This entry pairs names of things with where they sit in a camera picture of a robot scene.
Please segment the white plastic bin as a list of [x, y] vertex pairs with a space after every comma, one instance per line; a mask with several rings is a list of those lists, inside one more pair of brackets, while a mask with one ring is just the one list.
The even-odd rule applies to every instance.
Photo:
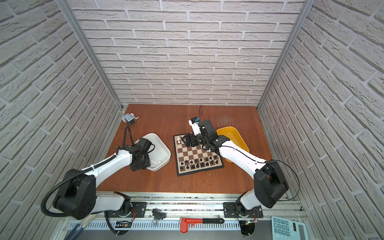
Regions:
[[149, 133], [143, 136], [143, 138], [149, 140], [153, 144], [149, 148], [148, 153], [148, 159], [151, 165], [146, 167], [146, 169], [152, 172], [156, 172], [170, 161], [171, 152], [158, 135]]

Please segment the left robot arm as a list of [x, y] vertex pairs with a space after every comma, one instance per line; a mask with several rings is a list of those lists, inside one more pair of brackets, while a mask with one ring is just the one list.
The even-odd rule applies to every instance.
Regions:
[[97, 192], [97, 187], [127, 166], [133, 172], [147, 169], [151, 166], [149, 153], [154, 149], [151, 141], [141, 138], [132, 146], [117, 147], [112, 156], [95, 165], [82, 170], [69, 170], [64, 183], [58, 187], [53, 207], [77, 220], [105, 211], [115, 211], [120, 216], [129, 215], [132, 211], [129, 196], [118, 192], [101, 194]]

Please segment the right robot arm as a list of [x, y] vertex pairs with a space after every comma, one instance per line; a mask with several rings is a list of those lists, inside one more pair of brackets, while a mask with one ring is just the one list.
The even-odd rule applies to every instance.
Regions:
[[289, 190], [286, 177], [277, 161], [258, 158], [237, 146], [224, 135], [218, 135], [209, 120], [194, 117], [189, 120], [193, 132], [182, 137], [187, 147], [202, 146], [204, 150], [216, 153], [230, 160], [254, 180], [254, 189], [238, 198], [245, 210], [258, 206], [271, 209]]

